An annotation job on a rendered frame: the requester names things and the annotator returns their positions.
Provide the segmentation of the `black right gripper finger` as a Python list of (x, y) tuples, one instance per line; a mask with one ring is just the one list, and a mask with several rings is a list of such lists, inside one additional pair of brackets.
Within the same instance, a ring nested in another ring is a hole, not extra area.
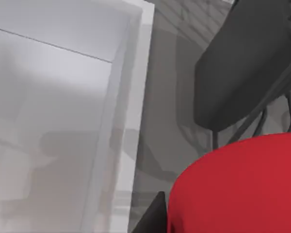
[(163, 191), (157, 193), (133, 233), (167, 233), (167, 208)]

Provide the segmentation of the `red can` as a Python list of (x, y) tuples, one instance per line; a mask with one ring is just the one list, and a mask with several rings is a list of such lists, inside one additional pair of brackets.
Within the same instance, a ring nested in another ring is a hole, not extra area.
[(291, 233), (291, 133), (232, 143), (189, 165), (170, 191), (167, 233)]

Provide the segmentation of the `black office chair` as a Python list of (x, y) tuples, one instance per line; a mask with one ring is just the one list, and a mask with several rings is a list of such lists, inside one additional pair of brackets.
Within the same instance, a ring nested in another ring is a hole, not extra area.
[(217, 149), (219, 132), (240, 120), (230, 143), (256, 119), (260, 135), (268, 105), (283, 95), (291, 118), (291, 0), (234, 0), (195, 66), (194, 122)]

